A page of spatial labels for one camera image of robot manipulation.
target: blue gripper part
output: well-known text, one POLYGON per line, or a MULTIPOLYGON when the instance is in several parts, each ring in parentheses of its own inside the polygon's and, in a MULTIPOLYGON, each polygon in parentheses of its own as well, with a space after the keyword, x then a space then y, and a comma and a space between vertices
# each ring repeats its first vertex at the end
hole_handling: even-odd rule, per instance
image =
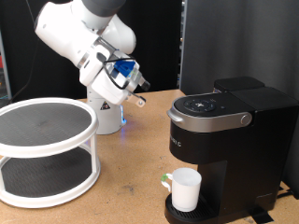
POLYGON ((135 62, 132 61, 117 61, 114 63, 114 68, 117 69, 124 77, 129 76, 135 66, 135 62))

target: white mug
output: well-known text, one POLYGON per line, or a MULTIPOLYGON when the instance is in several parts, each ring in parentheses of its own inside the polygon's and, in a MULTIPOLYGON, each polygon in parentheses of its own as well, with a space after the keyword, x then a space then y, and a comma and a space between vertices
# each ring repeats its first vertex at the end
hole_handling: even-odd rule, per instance
POLYGON ((191 212, 198 203, 199 189, 202 182, 201 175, 191 168, 178 168, 173 174, 164 174, 161 183, 171 187, 165 180, 172 180, 172 205, 182 212, 191 212))

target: wooden tabletop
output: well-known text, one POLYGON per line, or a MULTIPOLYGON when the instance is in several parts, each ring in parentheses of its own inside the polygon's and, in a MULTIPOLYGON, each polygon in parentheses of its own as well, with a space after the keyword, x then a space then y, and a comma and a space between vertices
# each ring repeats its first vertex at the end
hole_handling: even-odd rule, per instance
MULTIPOLYGON (((179 90, 140 94, 147 99, 139 108, 124 103, 127 124, 118 132, 98 135, 101 174, 86 193, 51 208, 24 209, 0 203, 0 224, 101 223, 167 224, 164 204, 168 190, 161 185, 164 173, 191 167, 169 151, 170 119, 166 111, 183 96, 179 90)), ((299 223, 299 202, 292 196, 278 199, 270 216, 275 223, 299 223)), ((251 217, 234 224, 255 223, 251 217)))

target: black curtain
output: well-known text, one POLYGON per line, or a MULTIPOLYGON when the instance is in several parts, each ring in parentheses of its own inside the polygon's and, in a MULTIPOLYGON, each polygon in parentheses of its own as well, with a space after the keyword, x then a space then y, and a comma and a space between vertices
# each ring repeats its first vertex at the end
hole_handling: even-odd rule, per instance
MULTIPOLYGON (((299 1, 186 0, 180 88, 212 92, 214 80, 254 77, 299 100, 299 1)), ((283 180, 299 194, 299 125, 283 180)))
MULTIPOLYGON (((47 2, 49 0, 0 0, 0 30, 12 95, 26 84, 33 72, 30 85, 16 101, 48 96, 86 98, 86 88, 78 81, 76 66, 41 40, 36 44, 33 18, 36 19, 47 2)), ((136 34, 133 56, 151 84, 150 91, 177 87, 180 12, 181 0, 127 0, 119 12, 121 20, 136 34)))

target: coffee maker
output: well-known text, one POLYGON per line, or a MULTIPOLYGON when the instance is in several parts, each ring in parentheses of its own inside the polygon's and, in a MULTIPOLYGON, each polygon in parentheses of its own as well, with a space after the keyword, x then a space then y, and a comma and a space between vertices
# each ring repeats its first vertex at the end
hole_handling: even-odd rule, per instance
POLYGON ((221 224, 274 208, 298 117, 298 101, 251 77, 216 80, 213 93, 176 99, 170 151, 198 165, 203 180, 189 213, 165 202, 171 224, 221 224))

